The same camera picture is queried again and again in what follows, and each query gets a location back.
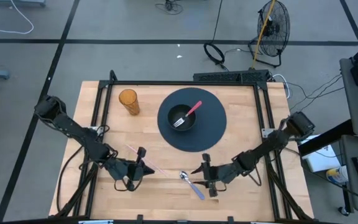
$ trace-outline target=black bowl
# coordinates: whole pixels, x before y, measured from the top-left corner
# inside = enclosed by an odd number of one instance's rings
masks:
[[[176,131],[187,131],[191,129],[194,124],[196,123],[196,112],[192,112],[189,114],[189,116],[185,119],[185,122],[179,127],[175,128],[173,124],[177,122],[180,118],[184,117],[187,112],[191,109],[188,105],[176,105],[173,108],[171,108],[168,112],[168,123]]]

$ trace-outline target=fan stand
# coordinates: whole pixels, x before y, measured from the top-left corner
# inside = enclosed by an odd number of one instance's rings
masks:
[[[248,48],[249,48],[249,51],[250,51],[251,54],[252,54],[252,58],[255,58],[255,55],[254,55],[254,51],[252,50],[251,45],[252,45],[252,43],[256,42],[257,39],[258,39],[258,37],[255,37],[255,38],[253,38],[253,39],[248,43]],[[281,52],[282,52],[281,50],[277,50],[278,61],[279,61],[278,65],[274,65],[274,64],[268,63],[268,62],[264,62],[264,61],[259,60],[259,59],[257,59],[256,61],[257,61],[257,62],[260,62],[260,63],[264,63],[264,64],[266,64],[266,65],[270,65],[270,66],[272,66],[273,68],[277,68],[278,66],[281,65]]]

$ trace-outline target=wheel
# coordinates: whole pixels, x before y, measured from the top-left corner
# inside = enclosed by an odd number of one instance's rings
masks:
[[[344,207],[339,207],[338,211],[339,211],[340,214],[342,214],[342,215],[344,215],[346,217],[348,217],[349,214],[350,214],[348,211],[346,211],[346,209]]]

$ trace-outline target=white cable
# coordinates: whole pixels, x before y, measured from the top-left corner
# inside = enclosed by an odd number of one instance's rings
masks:
[[[12,2],[13,7],[15,7],[15,9],[17,10],[17,12],[18,12],[20,15],[22,15],[22,17],[23,17],[24,19],[26,19],[26,20],[30,23],[30,25],[31,25],[31,30],[30,30],[30,31],[27,31],[27,32],[17,32],[17,31],[0,30],[0,32],[10,33],[10,34],[29,34],[29,33],[31,33],[32,30],[34,29],[34,25],[31,23],[31,21],[30,21],[28,18],[26,18],[26,16],[23,15],[23,13],[21,13],[21,12],[18,10],[18,8],[17,8],[16,5],[14,4],[13,0],[11,0],[11,2]]]
[[[276,76],[280,76],[284,80],[285,86],[287,87],[287,93],[288,93],[287,94],[287,99],[289,99],[291,97],[291,92],[290,92],[290,87],[288,86],[288,83],[287,83],[286,79],[281,74],[276,74],[276,75],[273,76],[273,78],[276,77]]]

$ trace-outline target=electric fan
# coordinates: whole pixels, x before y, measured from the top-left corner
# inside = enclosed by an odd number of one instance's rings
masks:
[[[271,4],[274,5],[270,15],[268,16]],[[265,55],[271,57],[278,56],[279,64],[274,65],[258,59],[256,59],[256,61],[266,65],[271,65],[274,68],[278,67],[281,65],[281,54],[287,46],[288,39],[290,38],[290,15],[288,14],[284,4],[279,1],[270,1],[266,3],[258,13],[258,36],[248,43],[248,48],[252,54],[252,58],[254,58],[255,55],[252,51],[251,45],[258,41],[259,35],[262,32],[259,45],[260,50]]]

